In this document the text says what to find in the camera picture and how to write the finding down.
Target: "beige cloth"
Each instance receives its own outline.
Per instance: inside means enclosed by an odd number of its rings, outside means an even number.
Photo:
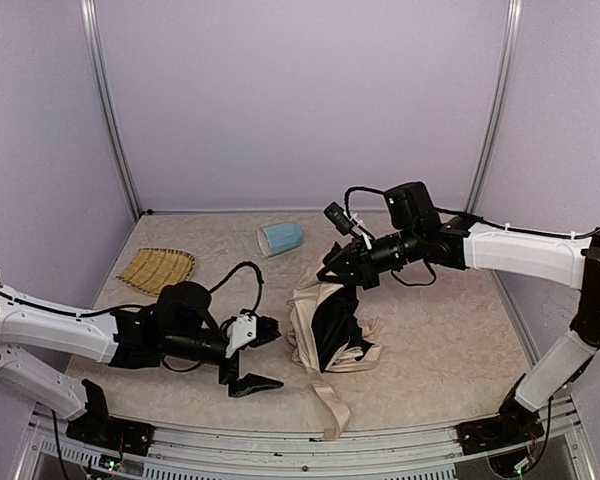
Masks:
[[[349,423],[351,411],[320,371],[311,323],[318,306],[341,288],[343,288],[342,285],[320,282],[316,272],[311,270],[298,282],[290,301],[293,310],[291,311],[291,327],[287,340],[296,347],[291,358],[294,362],[304,366],[313,389],[335,420],[334,426],[325,427],[324,440],[334,440],[342,435]],[[343,345],[330,360],[327,371],[345,373],[371,370],[376,367],[382,352],[382,346],[375,343],[379,333],[379,323],[377,320],[369,323],[358,320],[358,325],[362,328],[363,338],[374,345],[359,361],[356,360],[356,357],[362,353],[360,347],[348,348],[348,345]]]

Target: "cloth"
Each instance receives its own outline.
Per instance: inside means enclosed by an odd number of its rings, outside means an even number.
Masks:
[[[311,270],[298,282],[290,301],[293,309],[287,339],[296,347],[291,358],[295,363],[304,366],[313,389],[335,421],[332,426],[325,427],[324,440],[334,440],[342,435],[351,418],[351,411],[326,381],[323,371],[346,373],[370,370],[378,365],[382,352],[382,346],[375,343],[379,323],[377,320],[358,322],[353,316],[357,307],[355,288],[339,295],[338,292],[343,293],[344,288],[343,285],[320,282],[316,271]],[[318,312],[321,306],[325,305],[328,308]],[[320,337],[320,351],[317,347],[316,332]],[[334,342],[330,340],[337,338],[344,338],[344,342],[337,346],[333,355],[327,354],[330,358],[325,358],[325,347],[331,347],[333,351]]]

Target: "metal frame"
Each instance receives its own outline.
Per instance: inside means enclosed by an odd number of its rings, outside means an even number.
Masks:
[[[100,31],[98,30],[98,17],[96,14],[95,0],[81,0],[81,6],[82,21],[84,24],[85,35],[87,37],[87,46],[91,55],[93,73],[95,75],[98,95],[100,97],[100,106],[102,108],[102,114],[107,127],[107,133],[109,134],[109,141],[113,150],[116,169],[122,183],[122,188],[124,190],[129,211],[131,212],[131,216],[133,217],[134,221],[137,222],[142,216],[142,206],[140,205],[138,192],[136,191],[136,187],[133,183],[131,170],[129,169],[129,164],[127,163],[124,149],[122,148],[122,140],[120,139],[118,122],[113,109],[111,92],[107,82],[104,54],[102,52],[102,44],[100,42]]]
[[[546,409],[540,411],[546,422]],[[59,422],[61,432],[65,422]],[[493,456],[517,447],[463,456],[454,423],[421,427],[348,432],[337,442],[314,442],[310,433],[260,433],[156,424],[147,457],[125,455],[128,470],[120,477],[136,479],[238,478],[288,480],[334,478],[379,480],[436,478],[464,460]],[[565,435],[579,480],[594,480],[590,452],[570,397],[554,402],[551,437]],[[60,435],[66,462],[87,465],[101,454],[116,452],[85,445]],[[55,454],[53,423],[46,408],[38,406],[22,444],[16,480],[30,480],[42,453]]]
[[[509,0],[509,11],[507,15],[507,25],[504,32],[502,54],[500,56],[500,66],[498,68],[496,91],[491,104],[489,121],[487,123],[487,131],[480,149],[478,167],[473,177],[473,183],[471,185],[469,197],[467,198],[467,203],[465,205],[465,211],[469,213],[475,212],[478,206],[480,195],[484,190],[487,172],[491,166],[493,148],[495,146],[498,127],[500,126],[500,120],[504,111],[509,78],[511,77],[521,14],[522,0]]]

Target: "floor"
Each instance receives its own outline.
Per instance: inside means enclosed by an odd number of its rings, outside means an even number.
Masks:
[[[388,233],[387,215],[364,215],[376,235]],[[262,257],[259,226],[283,221],[300,224],[304,244],[277,257]],[[320,432],[328,412],[312,391],[306,374],[291,361],[284,333],[295,283],[341,237],[320,214],[261,213],[144,216],[133,231],[107,280],[96,307],[152,303],[117,280],[138,248],[176,248],[192,253],[197,264],[191,280],[211,286],[236,263],[252,260],[265,278],[260,313],[277,318],[283,338],[241,356],[241,373],[257,373],[285,382],[281,390],[241,399],[217,384],[215,367],[188,374],[164,368],[121,370],[74,357],[67,373],[86,377],[105,391],[114,415],[146,421],[236,430]],[[371,371],[327,374],[352,412],[349,430],[374,430],[455,421],[494,413],[515,380],[527,369],[520,342],[488,272],[438,268],[430,287],[405,288],[390,276],[379,288],[360,291],[359,318],[382,323],[384,346]],[[425,280],[422,265],[402,275]],[[255,299],[253,274],[236,275],[214,294],[211,313],[218,322],[250,307]],[[185,362],[173,360],[174,367]]]

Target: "woven mat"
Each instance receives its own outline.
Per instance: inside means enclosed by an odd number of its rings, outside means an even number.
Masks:
[[[142,293],[157,297],[167,285],[188,280],[195,264],[193,255],[182,250],[141,248],[117,278]]]

